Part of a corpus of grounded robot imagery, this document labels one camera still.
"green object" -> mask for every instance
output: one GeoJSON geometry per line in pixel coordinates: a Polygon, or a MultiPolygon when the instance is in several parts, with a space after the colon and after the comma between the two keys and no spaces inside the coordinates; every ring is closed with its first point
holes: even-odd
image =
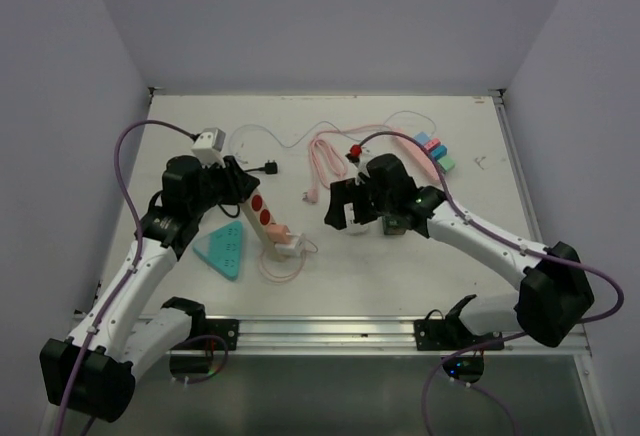
{"type": "Polygon", "coordinates": [[[382,217],[382,232],[387,236],[400,236],[407,232],[405,228],[400,226],[397,219],[391,216],[382,217]]]}
{"type": "Polygon", "coordinates": [[[243,231],[242,223],[234,221],[198,239],[193,251],[222,276],[235,281],[240,272],[243,231]]]}
{"type": "Polygon", "coordinates": [[[456,165],[456,162],[448,154],[442,156],[438,160],[438,163],[440,164],[440,166],[442,166],[442,169],[444,170],[445,173],[448,173],[449,171],[451,171],[456,165]]]}

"red button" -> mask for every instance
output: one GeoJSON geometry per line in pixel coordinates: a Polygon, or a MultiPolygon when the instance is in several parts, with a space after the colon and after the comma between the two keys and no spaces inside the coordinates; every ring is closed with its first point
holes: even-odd
{"type": "Polygon", "coordinates": [[[251,209],[254,211],[260,211],[260,208],[262,208],[262,196],[256,194],[251,198],[251,209]]]}
{"type": "Polygon", "coordinates": [[[260,213],[260,223],[262,223],[263,226],[266,226],[269,224],[269,221],[271,221],[271,213],[268,209],[263,209],[260,213]]]}

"white table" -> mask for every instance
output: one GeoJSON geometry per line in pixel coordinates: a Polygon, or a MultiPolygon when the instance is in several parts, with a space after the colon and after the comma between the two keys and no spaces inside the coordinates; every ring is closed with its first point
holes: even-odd
{"type": "MultiPolygon", "coordinates": [[[[347,128],[381,123],[401,110],[417,111],[435,121],[436,136],[457,163],[448,181],[462,204],[513,233],[531,237],[495,107],[488,97],[157,96],[149,118],[193,132],[220,127],[227,135],[240,125],[257,123],[290,142],[323,119],[347,128]]],[[[429,121],[408,113],[397,115],[389,124],[410,135],[432,131],[429,121]]],[[[328,138],[343,153],[353,144],[340,135],[328,138]]],[[[328,191],[321,190],[315,206],[301,200],[310,182],[306,144],[285,150],[259,131],[244,132],[238,141],[238,154],[248,161],[246,167],[260,166],[267,159],[278,162],[278,175],[259,175],[261,192],[276,219],[305,232],[320,252],[308,258],[296,280],[273,285],[259,274],[259,241],[245,224],[244,258],[237,281],[223,278],[189,248],[160,284],[145,314],[157,312],[171,296],[181,296],[204,303],[208,314],[228,316],[424,315],[434,308],[448,310],[467,294],[513,291],[466,255],[417,234],[384,236],[377,222],[367,234],[349,236],[324,225],[328,191]]],[[[189,148],[189,140],[173,131],[159,127],[144,131],[129,185],[141,214],[161,187],[166,161],[190,154],[189,148]]],[[[369,148],[374,153],[396,152],[418,184],[428,183],[389,138],[374,140],[369,148]]],[[[214,209],[205,215],[198,237],[229,222],[214,209]]],[[[133,222],[123,207],[103,283],[122,263],[132,238],[133,222]]],[[[289,267],[285,264],[281,271],[289,267]]]]}

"triangular power strip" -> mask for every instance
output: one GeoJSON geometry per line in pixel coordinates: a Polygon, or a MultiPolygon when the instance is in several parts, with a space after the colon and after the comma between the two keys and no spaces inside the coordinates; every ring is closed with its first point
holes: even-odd
{"type": "Polygon", "coordinates": [[[234,221],[193,243],[193,251],[229,281],[238,279],[242,258],[240,221],[234,221]]]}

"gray floor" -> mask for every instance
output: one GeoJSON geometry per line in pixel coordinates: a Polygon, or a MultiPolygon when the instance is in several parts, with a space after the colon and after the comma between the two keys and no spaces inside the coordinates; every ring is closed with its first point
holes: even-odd
{"type": "MultiPolygon", "coordinates": [[[[100,435],[421,435],[425,357],[231,357],[213,380],[183,391],[161,362],[124,416],[100,435]]],[[[594,435],[571,357],[494,357],[483,387],[503,399],[522,435],[594,435]]],[[[437,435],[511,435],[486,397],[437,378],[429,409],[437,435]]],[[[85,416],[70,415],[77,435],[85,416]]]]}

